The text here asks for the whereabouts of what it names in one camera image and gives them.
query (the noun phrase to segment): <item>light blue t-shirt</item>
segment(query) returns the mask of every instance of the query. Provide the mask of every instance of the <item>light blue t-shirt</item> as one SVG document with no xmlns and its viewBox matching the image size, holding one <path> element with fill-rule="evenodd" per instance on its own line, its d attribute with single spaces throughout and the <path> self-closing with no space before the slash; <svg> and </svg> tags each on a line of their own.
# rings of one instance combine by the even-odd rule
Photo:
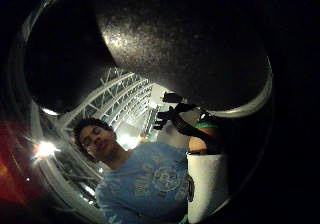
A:
<svg viewBox="0 0 320 224">
<path fill-rule="evenodd" d="M 160 142 L 142 143 L 119 169 L 106 171 L 96 188 L 106 223 L 145 223 L 139 214 L 182 218 L 187 211 L 186 152 Z"/>
</svg>

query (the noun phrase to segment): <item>dark hair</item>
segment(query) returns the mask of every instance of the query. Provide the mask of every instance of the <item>dark hair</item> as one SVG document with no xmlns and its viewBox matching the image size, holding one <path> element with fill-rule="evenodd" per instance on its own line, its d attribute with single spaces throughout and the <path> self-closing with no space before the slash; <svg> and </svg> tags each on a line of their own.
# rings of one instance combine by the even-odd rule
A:
<svg viewBox="0 0 320 224">
<path fill-rule="evenodd" d="M 80 132 L 82 131 L 83 128 L 86 126 L 99 126 L 103 128 L 106 131 L 112 131 L 113 128 L 108 125 L 108 123 L 96 119 L 96 118 L 85 118 L 80 120 L 77 125 L 73 128 L 73 135 L 75 139 L 75 144 L 77 145 L 78 149 L 84 154 L 90 161 L 96 162 L 95 159 L 87 152 L 87 150 L 82 146 L 80 142 Z"/>
</svg>

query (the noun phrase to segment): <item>man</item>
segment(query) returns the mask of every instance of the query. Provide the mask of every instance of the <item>man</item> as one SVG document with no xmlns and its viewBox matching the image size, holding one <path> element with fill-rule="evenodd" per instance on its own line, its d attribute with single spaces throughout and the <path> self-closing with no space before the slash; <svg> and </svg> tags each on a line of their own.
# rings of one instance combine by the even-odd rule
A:
<svg viewBox="0 0 320 224">
<path fill-rule="evenodd" d="M 117 143 L 113 129 L 93 118 L 81 120 L 74 134 L 85 155 L 110 168 L 96 188 L 107 223 L 147 223 L 141 216 L 179 221 L 187 213 L 187 148 L 155 142 L 126 151 Z M 206 149 L 206 145 L 191 139 L 189 151 L 196 149 Z"/>
</svg>

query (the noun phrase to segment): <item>closed eye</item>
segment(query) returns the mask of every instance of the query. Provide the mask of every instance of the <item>closed eye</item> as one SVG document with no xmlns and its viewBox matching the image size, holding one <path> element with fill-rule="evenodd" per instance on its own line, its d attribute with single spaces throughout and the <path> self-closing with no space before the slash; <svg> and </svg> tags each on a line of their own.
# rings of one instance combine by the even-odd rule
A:
<svg viewBox="0 0 320 224">
<path fill-rule="evenodd" d="M 100 134 L 100 132 L 101 132 L 100 127 L 95 127 L 95 128 L 92 129 L 92 133 L 95 134 L 95 135 Z"/>
<path fill-rule="evenodd" d="M 91 138 L 90 137 L 86 137 L 83 141 L 82 141 L 82 145 L 84 148 L 88 148 L 88 146 L 90 146 L 91 143 Z"/>
</svg>

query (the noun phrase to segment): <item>dark background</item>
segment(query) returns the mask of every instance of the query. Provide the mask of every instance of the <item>dark background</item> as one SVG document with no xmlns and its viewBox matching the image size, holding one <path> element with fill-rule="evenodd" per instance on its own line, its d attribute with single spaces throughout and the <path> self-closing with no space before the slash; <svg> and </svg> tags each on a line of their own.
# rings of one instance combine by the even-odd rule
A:
<svg viewBox="0 0 320 224">
<path fill-rule="evenodd" d="M 15 33 L 39 1 L 0 0 L 1 66 Z M 205 223 L 317 223 L 319 0 L 233 1 L 250 18 L 269 53 L 275 81 L 275 122 L 254 176 L 230 205 Z M 27 214 L 24 206 L 1 200 L 0 210 L 6 217 L 0 223 L 37 223 L 41 219 Z"/>
</svg>

